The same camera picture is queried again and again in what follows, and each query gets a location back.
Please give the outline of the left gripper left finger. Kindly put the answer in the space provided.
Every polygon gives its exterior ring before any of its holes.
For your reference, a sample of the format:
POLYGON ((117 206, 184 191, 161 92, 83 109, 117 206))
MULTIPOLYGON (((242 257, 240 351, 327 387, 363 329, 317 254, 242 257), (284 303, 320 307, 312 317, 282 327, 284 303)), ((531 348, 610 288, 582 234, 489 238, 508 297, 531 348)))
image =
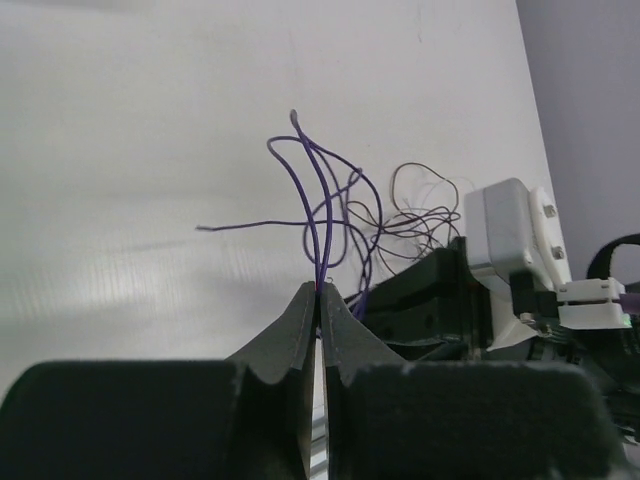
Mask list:
POLYGON ((306 479, 317 294, 224 360, 47 361, 1 406, 5 479, 306 479))

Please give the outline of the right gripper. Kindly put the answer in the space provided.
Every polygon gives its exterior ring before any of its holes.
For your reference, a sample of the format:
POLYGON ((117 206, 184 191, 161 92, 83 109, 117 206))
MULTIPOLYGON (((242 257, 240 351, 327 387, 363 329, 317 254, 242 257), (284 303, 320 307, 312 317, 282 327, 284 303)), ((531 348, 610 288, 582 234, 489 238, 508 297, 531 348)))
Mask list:
POLYGON ((364 325, 408 360, 558 361, 591 375, 603 392, 623 438, 639 441, 639 315, 622 329, 572 330, 560 322, 560 306, 550 292, 536 291, 530 275, 516 277, 519 302, 535 319, 522 340, 498 344, 486 287, 466 264, 466 240, 454 238, 367 296, 364 325))

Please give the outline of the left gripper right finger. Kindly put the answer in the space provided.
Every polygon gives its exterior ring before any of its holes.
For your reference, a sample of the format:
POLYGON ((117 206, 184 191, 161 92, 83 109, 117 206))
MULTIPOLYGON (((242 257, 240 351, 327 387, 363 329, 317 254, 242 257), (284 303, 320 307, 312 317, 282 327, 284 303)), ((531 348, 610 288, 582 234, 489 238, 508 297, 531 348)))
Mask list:
POLYGON ((334 286, 318 302, 332 479, 621 479, 594 382, 571 365, 409 362, 334 286))

